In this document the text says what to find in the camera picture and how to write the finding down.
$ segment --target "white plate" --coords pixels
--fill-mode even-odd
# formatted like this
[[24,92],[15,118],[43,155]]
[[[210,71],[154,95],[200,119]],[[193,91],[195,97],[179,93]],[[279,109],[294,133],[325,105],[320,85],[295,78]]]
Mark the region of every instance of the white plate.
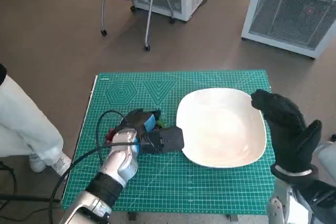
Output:
[[213,88],[186,95],[176,125],[183,131],[185,156],[202,166],[232,168],[257,161],[266,148],[261,112],[236,89]]

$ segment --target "white sneaker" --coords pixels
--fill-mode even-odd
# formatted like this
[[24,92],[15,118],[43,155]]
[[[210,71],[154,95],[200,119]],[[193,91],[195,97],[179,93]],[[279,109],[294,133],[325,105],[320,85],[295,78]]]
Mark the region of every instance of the white sneaker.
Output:
[[46,163],[44,163],[37,154],[29,155],[29,165],[33,172],[36,173],[42,172],[47,167]]
[[71,159],[62,152],[59,160],[51,165],[51,167],[59,176],[62,176],[65,171],[70,167],[70,164]]

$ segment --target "white pants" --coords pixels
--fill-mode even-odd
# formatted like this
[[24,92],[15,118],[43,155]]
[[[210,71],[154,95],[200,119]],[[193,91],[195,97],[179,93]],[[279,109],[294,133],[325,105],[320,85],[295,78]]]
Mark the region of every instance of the white pants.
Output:
[[63,138],[42,111],[6,76],[0,85],[0,157],[36,153],[47,165],[58,161]]

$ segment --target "black robotic glove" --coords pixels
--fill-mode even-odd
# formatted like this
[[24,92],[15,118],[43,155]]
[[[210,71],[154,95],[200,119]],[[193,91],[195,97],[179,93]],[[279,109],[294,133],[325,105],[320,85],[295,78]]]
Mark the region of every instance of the black robotic glove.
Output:
[[281,95],[257,90],[251,97],[252,106],[264,114],[270,127],[275,165],[288,173],[315,170],[311,159],[321,139],[321,121],[315,120],[307,127],[299,108]]

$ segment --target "green cutting mat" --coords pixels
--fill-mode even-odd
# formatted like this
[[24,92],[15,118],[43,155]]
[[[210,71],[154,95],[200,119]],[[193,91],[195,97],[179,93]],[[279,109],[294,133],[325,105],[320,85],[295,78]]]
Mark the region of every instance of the green cutting mat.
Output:
[[[105,110],[124,114],[136,108],[161,109],[166,126],[175,124],[180,100],[205,88],[270,91],[263,70],[101,73],[83,124],[75,159],[95,148],[97,120]],[[100,128],[100,143],[120,118],[107,116]],[[116,211],[202,212],[265,214],[274,188],[269,166],[274,161],[267,128],[267,148],[260,160],[240,168],[213,169],[190,162],[182,152],[140,155],[139,170],[116,202]],[[81,162],[70,174],[63,207],[67,208],[99,169],[98,154]]]

